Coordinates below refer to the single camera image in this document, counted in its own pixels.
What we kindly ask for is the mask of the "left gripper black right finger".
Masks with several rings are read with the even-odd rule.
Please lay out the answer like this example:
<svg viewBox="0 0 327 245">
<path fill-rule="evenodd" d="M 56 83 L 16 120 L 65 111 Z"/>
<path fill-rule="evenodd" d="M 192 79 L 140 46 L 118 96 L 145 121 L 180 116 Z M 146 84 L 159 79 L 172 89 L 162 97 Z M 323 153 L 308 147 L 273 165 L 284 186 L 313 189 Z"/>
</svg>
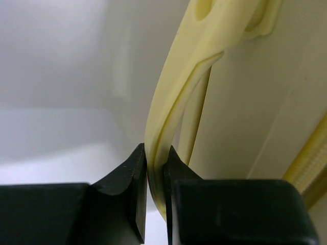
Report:
<svg viewBox="0 0 327 245">
<path fill-rule="evenodd" d="M 163 189 L 169 244 L 319 244 L 287 181 L 205 180 L 171 148 Z"/>
</svg>

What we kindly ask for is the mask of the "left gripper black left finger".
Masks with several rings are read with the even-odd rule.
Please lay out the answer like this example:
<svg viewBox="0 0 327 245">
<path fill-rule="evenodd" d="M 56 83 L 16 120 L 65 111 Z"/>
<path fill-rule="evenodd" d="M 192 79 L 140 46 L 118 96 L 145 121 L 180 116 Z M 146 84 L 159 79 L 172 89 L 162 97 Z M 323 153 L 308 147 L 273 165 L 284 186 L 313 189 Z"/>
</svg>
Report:
<svg viewBox="0 0 327 245">
<path fill-rule="evenodd" d="M 144 145 L 93 184 L 1 186 L 1 244 L 143 244 Z"/>
</svg>

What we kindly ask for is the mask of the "pale yellow suitcase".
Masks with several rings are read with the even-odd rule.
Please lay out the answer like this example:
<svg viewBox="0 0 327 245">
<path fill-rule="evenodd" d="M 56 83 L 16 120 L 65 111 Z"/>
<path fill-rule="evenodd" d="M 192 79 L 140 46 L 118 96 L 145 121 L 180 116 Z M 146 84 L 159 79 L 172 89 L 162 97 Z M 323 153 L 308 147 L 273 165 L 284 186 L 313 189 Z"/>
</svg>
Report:
<svg viewBox="0 0 327 245">
<path fill-rule="evenodd" d="M 166 217 L 162 167 L 206 179 L 284 179 L 326 192 L 326 1 L 190 1 L 151 103 L 145 151 Z"/>
</svg>

